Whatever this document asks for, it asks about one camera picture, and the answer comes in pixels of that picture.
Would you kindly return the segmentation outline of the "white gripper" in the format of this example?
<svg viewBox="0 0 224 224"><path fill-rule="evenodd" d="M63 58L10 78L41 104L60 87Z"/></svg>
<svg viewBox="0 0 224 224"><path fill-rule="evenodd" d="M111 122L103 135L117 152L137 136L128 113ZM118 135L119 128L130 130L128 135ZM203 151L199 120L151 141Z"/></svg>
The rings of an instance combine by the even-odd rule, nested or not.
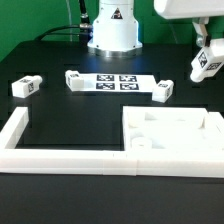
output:
<svg viewBox="0 0 224 224"><path fill-rule="evenodd" d="M165 19L193 18L196 44L209 47L211 36L206 29L209 19L196 17L223 16L224 0L154 0L154 9Z"/></svg>

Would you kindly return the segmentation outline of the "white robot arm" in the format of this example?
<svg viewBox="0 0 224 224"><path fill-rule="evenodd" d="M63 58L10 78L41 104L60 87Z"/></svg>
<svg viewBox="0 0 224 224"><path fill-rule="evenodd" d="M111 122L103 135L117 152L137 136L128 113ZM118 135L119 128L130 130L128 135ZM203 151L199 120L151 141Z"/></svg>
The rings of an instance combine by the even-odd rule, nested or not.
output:
<svg viewBox="0 0 224 224"><path fill-rule="evenodd" d="M205 28L210 17L224 16L224 0L154 0L158 15L165 19L192 18L199 46L209 46ZM88 50L104 57L128 57L142 50L139 23L134 17L134 0L99 0Z"/></svg>

